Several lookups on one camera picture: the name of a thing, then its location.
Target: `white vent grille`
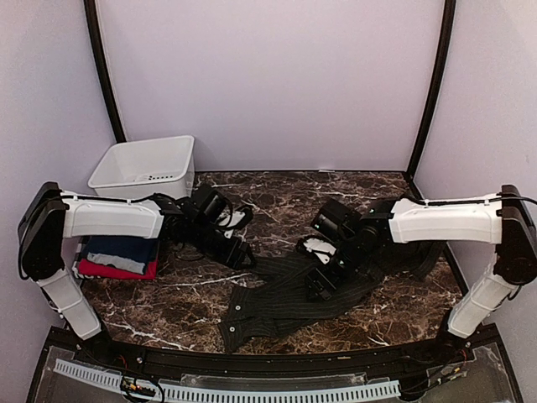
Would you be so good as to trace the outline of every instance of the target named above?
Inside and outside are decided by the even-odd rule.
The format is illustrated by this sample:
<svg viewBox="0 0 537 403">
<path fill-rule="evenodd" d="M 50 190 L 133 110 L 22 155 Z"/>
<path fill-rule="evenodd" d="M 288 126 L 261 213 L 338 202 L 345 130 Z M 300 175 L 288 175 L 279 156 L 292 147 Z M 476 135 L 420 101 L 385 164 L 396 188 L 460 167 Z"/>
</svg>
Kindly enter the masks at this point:
<svg viewBox="0 0 537 403">
<path fill-rule="evenodd" d="M 90 368 L 63 359 L 56 360 L 54 371 L 103 390 L 121 393 L 121 374 L 117 371 Z M 155 389 L 146 381 L 139 381 L 138 384 Z M 278 392 L 197 389 L 166 384 L 163 381 L 160 385 L 164 390 L 165 401 L 169 403 L 352 403 L 400 396 L 397 380 L 338 389 Z M 160 401 L 159 392 L 153 400 Z"/>
</svg>

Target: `black folded cloth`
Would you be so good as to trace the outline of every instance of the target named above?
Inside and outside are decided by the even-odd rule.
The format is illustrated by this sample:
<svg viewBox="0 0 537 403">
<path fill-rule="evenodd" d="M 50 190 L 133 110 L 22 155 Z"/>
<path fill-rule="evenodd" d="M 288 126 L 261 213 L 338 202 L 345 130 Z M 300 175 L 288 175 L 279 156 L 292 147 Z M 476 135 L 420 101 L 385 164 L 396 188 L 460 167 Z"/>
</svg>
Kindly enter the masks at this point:
<svg viewBox="0 0 537 403">
<path fill-rule="evenodd" d="M 319 263 L 298 252 L 281 258 L 258 258 L 248 270 L 265 280 L 258 288 L 235 287 L 218 327 L 227 353 L 253 337 L 281 338 L 320 319 L 338 317 L 358 305 L 386 275 L 408 271 L 423 280 L 435 267 L 444 242 L 394 244 L 379 249 L 362 265 L 364 275 L 340 285 L 328 301 L 307 298 L 305 276 Z"/>
</svg>

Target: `navy blue folded cloth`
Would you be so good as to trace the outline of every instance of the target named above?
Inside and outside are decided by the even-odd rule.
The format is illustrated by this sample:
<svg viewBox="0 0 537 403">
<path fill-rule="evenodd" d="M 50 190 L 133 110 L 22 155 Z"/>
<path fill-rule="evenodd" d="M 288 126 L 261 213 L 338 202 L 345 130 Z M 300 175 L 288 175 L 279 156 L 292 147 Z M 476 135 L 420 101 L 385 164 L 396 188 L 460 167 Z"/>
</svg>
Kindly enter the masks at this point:
<svg viewBox="0 0 537 403">
<path fill-rule="evenodd" d="M 154 259 L 157 242 L 157 239 L 139 237 L 95 236 L 81 251 L 81 257 L 95 264 L 143 275 L 147 264 Z"/>
</svg>

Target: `marble tabletop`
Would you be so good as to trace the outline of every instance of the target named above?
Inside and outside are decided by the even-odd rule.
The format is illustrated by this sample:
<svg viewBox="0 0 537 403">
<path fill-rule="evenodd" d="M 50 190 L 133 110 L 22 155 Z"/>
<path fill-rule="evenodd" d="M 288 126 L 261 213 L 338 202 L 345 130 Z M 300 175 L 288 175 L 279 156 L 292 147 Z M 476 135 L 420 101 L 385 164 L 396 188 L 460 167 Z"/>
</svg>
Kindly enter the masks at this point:
<svg viewBox="0 0 537 403">
<path fill-rule="evenodd" d="M 371 200 L 408 190 L 401 174 L 384 172 L 201 173 L 196 182 L 216 186 L 236 207 L 253 207 L 254 219 L 240 234 L 259 256 L 287 254 L 299 238 L 315 233 L 310 222 L 329 197 L 363 212 Z M 223 353 L 216 325 L 232 287 L 262 282 L 197 256 L 189 247 L 162 245 L 156 280 L 88 280 L 83 291 L 116 340 Z M 441 259 L 423 282 L 405 273 L 389 276 L 345 315 L 285 338 L 255 338 L 238 353 L 329 353 L 432 338 L 446 310 L 460 299 Z"/>
</svg>

